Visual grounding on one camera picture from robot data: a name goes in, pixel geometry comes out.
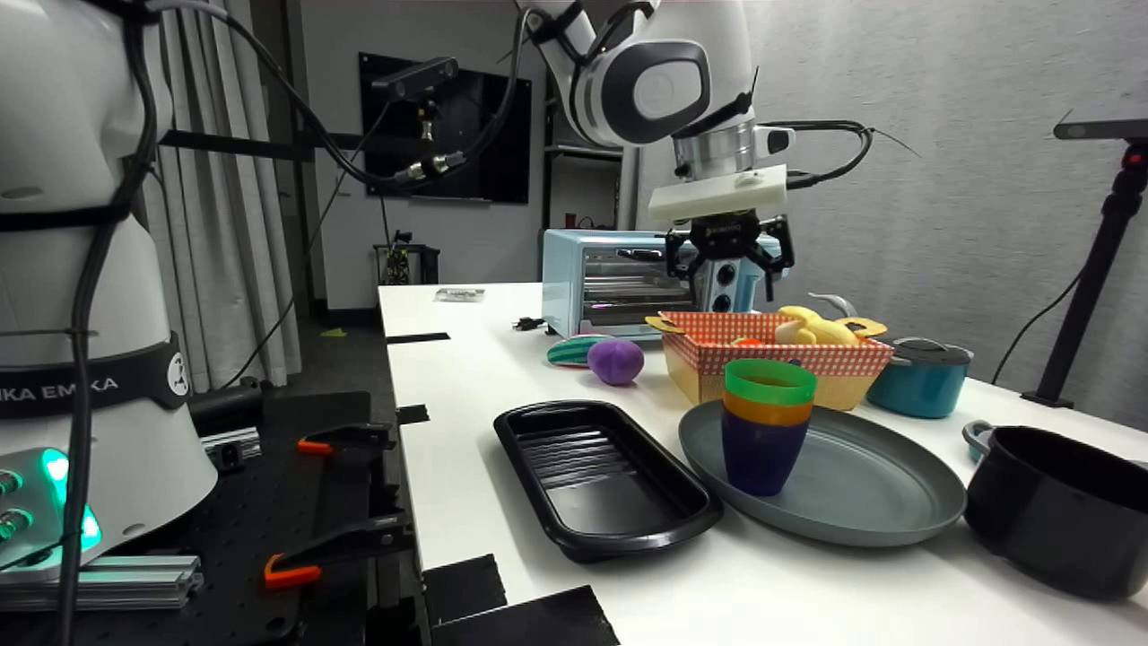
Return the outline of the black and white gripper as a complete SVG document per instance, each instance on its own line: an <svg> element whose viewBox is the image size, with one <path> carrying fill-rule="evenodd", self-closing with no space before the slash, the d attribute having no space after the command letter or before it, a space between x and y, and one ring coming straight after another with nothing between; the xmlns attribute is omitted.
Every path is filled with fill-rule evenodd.
<svg viewBox="0 0 1148 646"><path fill-rule="evenodd" d="M785 169L682 178L649 193L665 266L702 312L751 312L793 266Z"/></svg>

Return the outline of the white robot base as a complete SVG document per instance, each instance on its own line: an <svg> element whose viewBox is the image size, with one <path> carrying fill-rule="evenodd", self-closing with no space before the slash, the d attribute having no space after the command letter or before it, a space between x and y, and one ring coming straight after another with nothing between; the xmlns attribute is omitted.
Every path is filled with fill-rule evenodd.
<svg viewBox="0 0 1148 646"><path fill-rule="evenodd" d="M143 178L169 134L146 0L0 0L0 569L58 577L220 481Z"/></svg>

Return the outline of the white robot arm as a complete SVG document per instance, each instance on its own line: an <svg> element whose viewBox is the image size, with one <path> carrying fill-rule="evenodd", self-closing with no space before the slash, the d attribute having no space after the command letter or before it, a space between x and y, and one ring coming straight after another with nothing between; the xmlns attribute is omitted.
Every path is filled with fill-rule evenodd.
<svg viewBox="0 0 1148 646"><path fill-rule="evenodd" d="M772 303L796 266L784 201L854 171L876 128L762 118L747 0L626 0L604 24L586 0L513 5L586 144L670 148L647 201L668 272L710 312Z"/></svg>

